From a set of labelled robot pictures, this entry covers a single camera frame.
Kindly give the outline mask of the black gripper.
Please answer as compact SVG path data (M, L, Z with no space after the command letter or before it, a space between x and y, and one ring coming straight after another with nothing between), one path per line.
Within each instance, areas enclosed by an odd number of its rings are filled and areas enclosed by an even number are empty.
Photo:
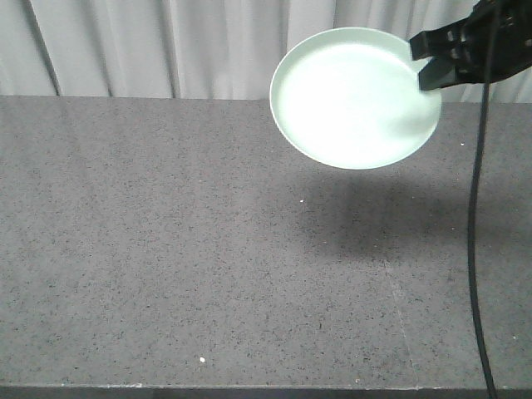
M469 17L422 31L409 40L411 59L432 59L418 73L419 88L433 91L492 83L531 67L531 2L479 1Z

